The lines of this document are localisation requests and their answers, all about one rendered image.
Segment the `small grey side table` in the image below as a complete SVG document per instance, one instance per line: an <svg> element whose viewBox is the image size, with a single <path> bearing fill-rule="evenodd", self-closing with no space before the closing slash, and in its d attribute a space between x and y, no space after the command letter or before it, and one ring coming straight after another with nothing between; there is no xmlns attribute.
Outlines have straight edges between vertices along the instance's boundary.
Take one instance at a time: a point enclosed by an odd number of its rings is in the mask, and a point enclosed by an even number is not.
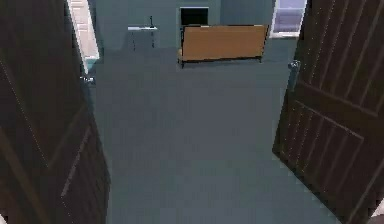
<svg viewBox="0 0 384 224"><path fill-rule="evenodd" d="M132 48L136 51L139 48L152 48L156 46L155 34L158 28L155 26L129 26L127 28L132 40Z"/></svg>

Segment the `dark brown room door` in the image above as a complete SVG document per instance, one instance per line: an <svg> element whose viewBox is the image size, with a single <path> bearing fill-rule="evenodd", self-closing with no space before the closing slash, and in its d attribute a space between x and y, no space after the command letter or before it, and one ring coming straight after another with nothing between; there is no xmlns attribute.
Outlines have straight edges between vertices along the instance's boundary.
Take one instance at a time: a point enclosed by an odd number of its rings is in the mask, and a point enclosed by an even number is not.
<svg viewBox="0 0 384 224"><path fill-rule="evenodd" d="M384 200L384 0L307 0L272 151L340 224Z"/></svg>
<svg viewBox="0 0 384 224"><path fill-rule="evenodd" d="M110 176L67 0L0 0L0 217L107 224Z"/></svg>

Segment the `orange brown sofa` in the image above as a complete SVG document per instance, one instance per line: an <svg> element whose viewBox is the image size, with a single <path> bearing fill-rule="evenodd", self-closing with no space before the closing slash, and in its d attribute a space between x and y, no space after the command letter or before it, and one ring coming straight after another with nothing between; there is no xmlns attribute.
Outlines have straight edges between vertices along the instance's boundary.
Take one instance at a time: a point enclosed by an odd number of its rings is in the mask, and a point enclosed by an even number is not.
<svg viewBox="0 0 384 224"><path fill-rule="evenodd" d="M268 25L184 26L178 63L258 59L262 62Z"/></svg>

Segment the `black framed wall picture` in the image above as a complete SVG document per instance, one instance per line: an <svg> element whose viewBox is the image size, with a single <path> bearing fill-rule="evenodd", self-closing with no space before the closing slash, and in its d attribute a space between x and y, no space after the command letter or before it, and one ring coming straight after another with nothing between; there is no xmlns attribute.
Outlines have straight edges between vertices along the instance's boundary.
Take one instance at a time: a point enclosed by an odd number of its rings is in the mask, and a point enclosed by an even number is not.
<svg viewBox="0 0 384 224"><path fill-rule="evenodd" d="M181 7L180 24L187 25L207 25L209 9L204 7Z"/></svg>

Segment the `white framed window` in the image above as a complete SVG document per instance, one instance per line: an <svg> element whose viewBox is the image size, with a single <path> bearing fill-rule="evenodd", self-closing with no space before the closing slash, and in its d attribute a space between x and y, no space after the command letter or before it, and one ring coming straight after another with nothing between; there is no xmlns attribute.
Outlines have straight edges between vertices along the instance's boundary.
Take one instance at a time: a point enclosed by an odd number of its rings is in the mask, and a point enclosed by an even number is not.
<svg viewBox="0 0 384 224"><path fill-rule="evenodd" d="M307 0L275 0L270 38L298 37Z"/></svg>
<svg viewBox="0 0 384 224"><path fill-rule="evenodd" d="M67 0L85 73L100 58L88 0Z"/></svg>

